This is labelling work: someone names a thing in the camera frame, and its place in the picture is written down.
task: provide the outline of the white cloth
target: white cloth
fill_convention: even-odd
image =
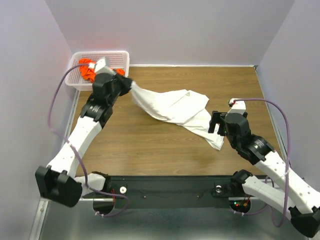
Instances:
[[[133,101],[151,117],[182,126],[205,138],[213,148],[221,149],[224,137],[218,135],[219,126],[214,133],[208,133],[211,115],[205,109],[209,101],[206,95],[185,89],[159,93],[143,89],[134,81],[131,93]]]

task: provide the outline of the orange fabric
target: orange fabric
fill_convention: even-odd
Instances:
[[[79,60],[79,64],[89,64],[89,63],[95,64],[96,62],[88,58],[81,58]],[[83,77],[84,80],[89,80],[91,83],[95,81],[96,73],[93,69],[89,68],[88,66],[80,66],[79,69],[81,72],[81,76]],[[125,71],[121,68],[117,68],[115,69],[115,71],[122,76],[125,75]]]

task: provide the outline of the wood grain surface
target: wood grain surface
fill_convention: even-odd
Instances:
[[[262,98],[253,67],[132,67],[129,76],[145,89],[187,89],[209,98],[206,109],[227,112],[231,98]],[[90,92],[80,93],[73,127]],[[252,133],[277,151],[278,142],[265,103],[247,102]],[[221,151],[187,129],[153,119],[132,101],[119,97],[113,115],[83,157],[88,172],[109,175],[232,175],[246,169],[262,174],[233,150],[227,139]]]

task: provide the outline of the perforated basket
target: perforated basket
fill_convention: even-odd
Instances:
[[[82,58],[98,61],[102,57],[108,57],[110,67],[113,69],[123,69],[125,77],[129,75],[129,53],[127,51],[79,51],[72,55],[68,69],[79,64]],[[65,84],[72,86],[79,91],[92,91],[92,83],[84,80],[79,69],[74,69],[65,78]]]

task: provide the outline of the gray wall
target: gray wall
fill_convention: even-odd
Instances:
[[[0,239],[28,239],[39,202],[35,171],[61,144],[47,127],[71,51],[43,0],[0,3]],[[66,128],[75,91],[63,89],[53,123]]]
[[[294,0],[45,0],[71,50],[131,64],[257,65]]]
[[[292,168],[320,191],[320,1],[296,1],[257,68],[267,99],[286,112]],[[283,138],[282,117],[271,109]]]

